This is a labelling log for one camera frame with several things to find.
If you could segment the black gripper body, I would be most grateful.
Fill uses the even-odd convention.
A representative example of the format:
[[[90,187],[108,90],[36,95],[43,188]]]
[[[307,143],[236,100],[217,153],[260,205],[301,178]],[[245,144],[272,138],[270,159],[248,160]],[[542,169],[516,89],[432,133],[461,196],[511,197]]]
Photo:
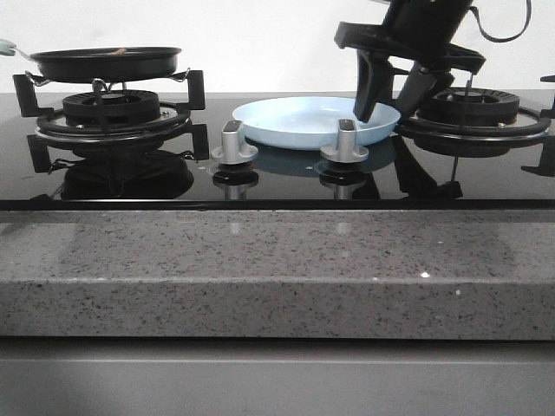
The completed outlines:
[[[391,1],[380,25],[339,23],[335,42],[373,57],[401,57],[426,68],[456,68],[477,73],[480,53],[451,43],[470,1]]]

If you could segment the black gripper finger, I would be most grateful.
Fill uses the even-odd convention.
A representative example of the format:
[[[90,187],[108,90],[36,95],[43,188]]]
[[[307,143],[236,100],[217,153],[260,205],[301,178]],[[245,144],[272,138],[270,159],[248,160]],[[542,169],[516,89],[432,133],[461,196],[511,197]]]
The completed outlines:
[[[354,115],[368,122],[377,102],[391,98],[394,69],[387,56],[357,50],[358,80]]]
[[[430,69],[415,62],[395,100],[395,108],[402,117],[411,117],[426,100],[449,88],[453,81],[449,69]]]

